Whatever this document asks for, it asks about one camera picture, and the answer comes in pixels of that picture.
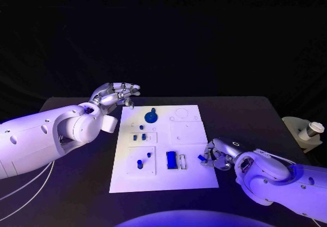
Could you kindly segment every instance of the white board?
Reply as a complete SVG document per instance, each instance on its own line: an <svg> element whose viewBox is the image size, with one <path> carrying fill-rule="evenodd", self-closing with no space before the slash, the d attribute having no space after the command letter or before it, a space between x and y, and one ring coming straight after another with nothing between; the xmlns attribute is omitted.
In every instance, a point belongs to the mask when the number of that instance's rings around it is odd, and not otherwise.
<svg viewBox="0 0 327 227"><path fill-rule="evenodd" d="M144 120L152 108L159 115L156 123L147 123ZM206 144L208 138L196 105L136 106L133 110L123 107L110 193L218 188L215 169L202 166L198 159ZM154 159L149 160L144 156L152 148ZM177 154L179 169L167 169L167 151ZM185 155L186 169L180 168L179 155ZM137 160L141 158L144 167L139 169Z"/></svg>

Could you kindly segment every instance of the robotic hand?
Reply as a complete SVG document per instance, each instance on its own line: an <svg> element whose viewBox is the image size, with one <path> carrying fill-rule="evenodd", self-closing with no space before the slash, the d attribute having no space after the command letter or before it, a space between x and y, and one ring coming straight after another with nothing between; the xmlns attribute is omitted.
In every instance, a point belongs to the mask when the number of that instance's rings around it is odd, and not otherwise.
<svg viewBox="0 0 327 227"><path fill-rule="evenodd" d="M94 141L100 131L114 132L117 105L134 108L130 96L140 86L105 83L87 103L45 111L0 124L0 179L23 174Z"/></svg>
<svg viewBox="0 0 327 227"><path fill-rule="evenodd" d="M199 156L202 165L229 170L249 198L268 206L278 202L297 214L327 223L327 169L296 164L257 149L248 151L235 140L213 139Z"/></svg>

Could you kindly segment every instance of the blue cylinder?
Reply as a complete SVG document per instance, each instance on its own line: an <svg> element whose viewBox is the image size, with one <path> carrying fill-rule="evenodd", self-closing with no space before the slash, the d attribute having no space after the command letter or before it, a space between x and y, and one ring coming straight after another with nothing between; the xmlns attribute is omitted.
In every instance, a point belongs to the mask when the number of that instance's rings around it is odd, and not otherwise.
<svg viewBox="0 0 327 227"><path fill-rule="evenodd" d="M141 163L141 160L139 160L139 169L143 168L143 163Z"/></svg>

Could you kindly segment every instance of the table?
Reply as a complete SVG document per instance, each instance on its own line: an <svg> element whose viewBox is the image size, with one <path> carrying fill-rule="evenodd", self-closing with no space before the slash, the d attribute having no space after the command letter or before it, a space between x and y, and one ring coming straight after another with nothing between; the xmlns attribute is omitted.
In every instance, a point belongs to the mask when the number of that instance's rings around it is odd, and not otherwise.
<svg viewBox="0 0 327 227"><path fill-rule="evenodd" d="M51 98L42 111L77 105L88 98ZM265 97L134 97L136 105L199 105L208 139L225 136L309 165L309 160ZM113 116L121 117L118 106ZM313 220L283 205L262 206L244 193L235 172L216 170L219 188L110 194L118 127L55 162L48 184L31 204L3 222L5 226L114 226L167 210L213 210L275 226L316 226ZM0 181L0 196L41 172ZM0 202L0 217L12 213L39 190L48 174Z"/></svg>

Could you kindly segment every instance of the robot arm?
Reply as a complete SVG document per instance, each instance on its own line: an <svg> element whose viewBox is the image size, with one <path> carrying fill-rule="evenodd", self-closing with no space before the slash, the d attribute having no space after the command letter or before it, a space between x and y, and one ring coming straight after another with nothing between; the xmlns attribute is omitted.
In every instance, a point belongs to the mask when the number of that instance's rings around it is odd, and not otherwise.
<svg viewBox="0 0 327 227"><path fill-rule="evenodd" d="M0 124L0 179L23 174L94 141L100 131L114 132L107 114L117 104L131 108L140 86L107 83L87 103L45 111Z"/></svg>
<svg viewBox="0 0 327 227"><path fill-rule="evenodd" d="M225 138L213 139L200 158L203 165L221 170L235 165L236 183L257 203L268 206L278 202L297 214L327 223L326 168L298 165L260 149L248 152L241 143Z"/></svg>

